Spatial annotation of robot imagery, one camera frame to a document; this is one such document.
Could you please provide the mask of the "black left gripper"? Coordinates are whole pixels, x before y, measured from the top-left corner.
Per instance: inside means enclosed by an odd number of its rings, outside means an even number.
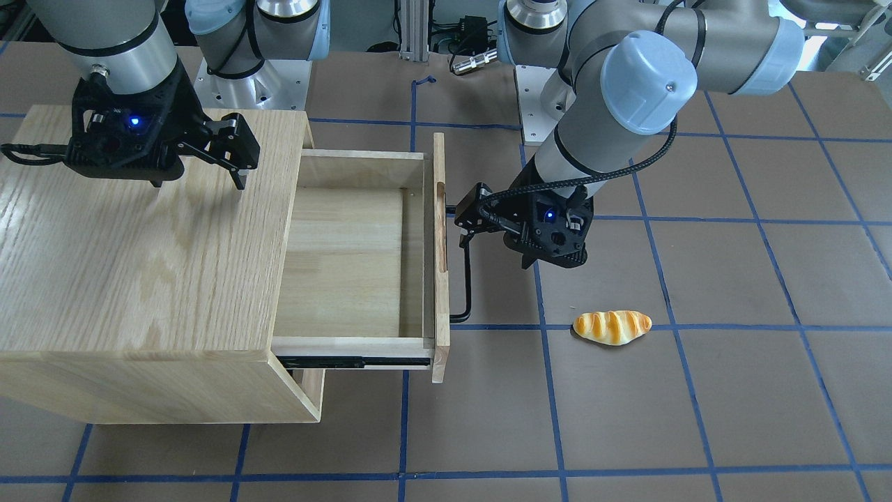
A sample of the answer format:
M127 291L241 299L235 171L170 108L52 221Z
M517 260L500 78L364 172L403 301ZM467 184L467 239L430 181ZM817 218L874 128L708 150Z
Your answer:
M503 203L505 216L496 211L500 198L479 182L455 208L454 223L462 229L459 247L468 249L477 233L505 231L503 242L522 254L521 267L529 269L536 261L573 269L588 259L585 238L592 223L593 203L587 188L577 187L569 198L550 190L510 197ZM509 221L517 232L509 231Z

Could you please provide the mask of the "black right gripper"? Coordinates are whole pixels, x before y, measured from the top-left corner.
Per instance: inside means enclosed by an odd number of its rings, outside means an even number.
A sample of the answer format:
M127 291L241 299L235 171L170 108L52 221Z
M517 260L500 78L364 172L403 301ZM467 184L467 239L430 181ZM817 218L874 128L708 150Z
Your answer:
M219 165L237 190L245 190L260 154L242 114L209 120L187 73L169 74L137 94L114 94L107 79L93 73L77 83L63 163L87 178L162 183L182 177L179 156L186 155Z

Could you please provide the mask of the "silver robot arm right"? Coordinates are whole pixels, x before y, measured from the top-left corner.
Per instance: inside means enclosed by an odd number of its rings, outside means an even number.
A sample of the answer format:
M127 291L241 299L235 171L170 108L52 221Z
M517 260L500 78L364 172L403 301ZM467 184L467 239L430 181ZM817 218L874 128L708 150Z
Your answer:
M207 117L153 1L31 1L29 7L81 73L64 145L3 144L20 165L61 162L86 178L182 177L182 156L229 173L237 190L259 163L238 112Z

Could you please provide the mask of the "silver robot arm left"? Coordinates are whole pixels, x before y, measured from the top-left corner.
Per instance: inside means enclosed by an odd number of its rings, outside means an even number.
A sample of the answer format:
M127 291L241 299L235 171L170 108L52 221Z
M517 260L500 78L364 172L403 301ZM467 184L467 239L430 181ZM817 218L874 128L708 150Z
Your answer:
M554 69L571 102L509 188L478 183L461 200L464 242L502 233L524 268L582 266L595 194L666 155L696 91L774 94L804 47L764 1L500 2L499 60Z

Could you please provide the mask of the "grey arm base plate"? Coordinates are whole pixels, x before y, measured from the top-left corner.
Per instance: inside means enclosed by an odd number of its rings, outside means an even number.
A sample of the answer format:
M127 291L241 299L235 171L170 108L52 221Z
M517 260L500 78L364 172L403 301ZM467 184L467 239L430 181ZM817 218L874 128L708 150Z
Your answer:
M523 143L539 146L576 96L555 68L516 66L515 77Z

